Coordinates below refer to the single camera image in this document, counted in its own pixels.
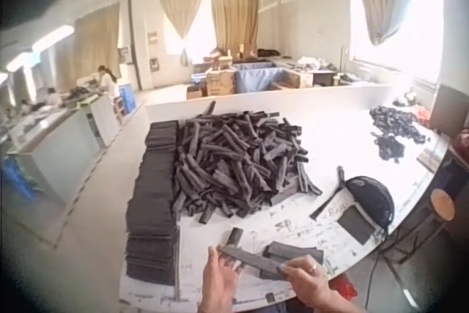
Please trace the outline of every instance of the red object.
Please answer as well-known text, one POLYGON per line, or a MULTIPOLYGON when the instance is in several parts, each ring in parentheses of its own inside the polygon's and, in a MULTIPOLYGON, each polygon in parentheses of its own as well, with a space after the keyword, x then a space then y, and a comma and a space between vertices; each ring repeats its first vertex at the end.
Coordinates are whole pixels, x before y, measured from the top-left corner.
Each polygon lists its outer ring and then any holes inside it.
POLYGON ((342 274, 329 281, 329 287, 332 290, 339 292, 340 296, 348 301, 351 301, 354 297, 358 296, 357 290, 355 290, 352 283, 347 278, 347 275, 342 274))
POLYGON ((463 128, 462 131, 453 139, 452 145, 457 154, 469 163, 469 128, 463 128))
POLYGON ((417 116, 417 121, 420 125, 428 128, 430 123, 430 111, 426 110, 423 106, 415 106, 414 114, 417 116))

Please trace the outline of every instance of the hand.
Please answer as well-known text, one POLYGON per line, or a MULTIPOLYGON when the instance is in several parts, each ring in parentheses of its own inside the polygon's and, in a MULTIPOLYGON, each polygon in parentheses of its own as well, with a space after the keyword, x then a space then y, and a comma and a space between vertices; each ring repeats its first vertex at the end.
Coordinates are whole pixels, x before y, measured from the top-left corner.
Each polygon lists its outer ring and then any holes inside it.
POLYGON ((214 247, 209 247, 199 313, 231 313, 242 270, 242 265, 235 268, 234 261, 221 256, 214 247))
POLYGON ((290 260, 281 266, 281 270, 292 284, 298 299, 305 305, 321 309, 330 304, 333 292, 329 289, 328 275, 313 257, 290 260))

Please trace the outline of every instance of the wooden stool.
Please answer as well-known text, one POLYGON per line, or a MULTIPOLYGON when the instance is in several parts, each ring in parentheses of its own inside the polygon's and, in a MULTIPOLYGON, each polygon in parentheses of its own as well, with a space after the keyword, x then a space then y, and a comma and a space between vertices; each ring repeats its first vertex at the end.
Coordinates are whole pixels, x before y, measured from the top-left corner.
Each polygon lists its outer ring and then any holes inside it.
POLYGON ((420 247, 438 235, 441 230, 444 229, 446 224, 454 219, 454 214, 456 212, 451 197, 444 190, 439 188, 433 190, 432 194, 430 195, 430 202, 427 208, 429 209, 429 215, 424 217, 410 229, 404 229, 404 227, 400 226, 396 230, 396 240, 390 246, 386 246, 385 248, 381 249, 381 254, 383 254, 390 261, 397 262, 398 264, 405 263, 417 252, 417 250, 420 249, 420 247), (420 230, 434 221, 439 223, 437 229, 423 239, 419 238, 418 233, 420 230), (412 249, 408 251, 399 247, 399 244, 408 239, 410 236, 414 236, 412 249), (391 250, 404 254, 404 256, 400 259, 390 259, 386 256, 386 254, 391 250))

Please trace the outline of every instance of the blue crate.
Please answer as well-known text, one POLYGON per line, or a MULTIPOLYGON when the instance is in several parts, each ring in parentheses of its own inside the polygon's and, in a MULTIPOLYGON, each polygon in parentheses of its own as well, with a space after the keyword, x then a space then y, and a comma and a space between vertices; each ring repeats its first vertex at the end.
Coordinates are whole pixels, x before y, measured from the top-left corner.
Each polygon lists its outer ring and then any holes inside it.
POLYGON ((124 103, 125 111, 127 114, 130 114, 137 108, 132 86, 130 84, 123 84, 122 86, 119 86, 119 91, 122 97, 122 102, 124 103))
POLYGON ((5 158, 2 165, 2 174, 15 186, 21 196, 28 200, 37 198, 34 186, 23 175, 23 172, 14 158, 5 158))
POLYGON ((206 78, 207 78, 206 73, 193 73, 191 75, 192 84, 195 84, 195 85, 200 84, 206 78))

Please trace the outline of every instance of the cutting table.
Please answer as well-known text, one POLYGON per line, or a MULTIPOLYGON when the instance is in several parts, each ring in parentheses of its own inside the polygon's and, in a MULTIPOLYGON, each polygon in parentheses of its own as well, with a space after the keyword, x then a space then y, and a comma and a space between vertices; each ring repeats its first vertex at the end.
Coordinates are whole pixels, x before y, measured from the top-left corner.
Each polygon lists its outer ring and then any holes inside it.
MULTIPOLYGON (((215 114, 244 110, 279 111, 281 117, 302 126, 302 146, 309 151, 306 171, 323 190, 323 195, 295 194, 275 207, 265 208, 244 219, 225 218, 216 213, 207 225, 199 224, 198 216, 182 217, 177 286, 129 278, 125 275, 124 263, 119 289, 121 300, 145 312, 195 312, 201 299, 207 247, 225 243, 232 227, 244 229, 240 246, 252 253, 262 252, 274 240, 322 249, 324 266, 331 279, 361 261, 380 244, 381 237, 377 231, 362 246, 337 224, 341 214, 354 204, 348 191, 339 192, 316 221, 309 218, 335 189, 336 167, 344 167, 347 179, 366 175, 388 187, 396 205, 392 232, 409 215, 434 176, 417 161, 417 156, 423 148, 444 155, 448 147, 445 139, 418 127, 429 137, 426 144, 416 145, 412 140, 400 139, 406 148, 400 163, 382 161, 371 135, 375 129, 368 110, 389 102, 392 97, 390 86, 293 89, 217 97, 215 114)), ((149 121, 191 118, 202 112, 211 100, 213 97, 149 105, 149 121)), ((257 270, 249 267, 243 272, 234 305, 236 312, 268 306, 273 303, 272 295, 275 302, 295 297, 288 282, 261 280, 258 275, 257 270)))

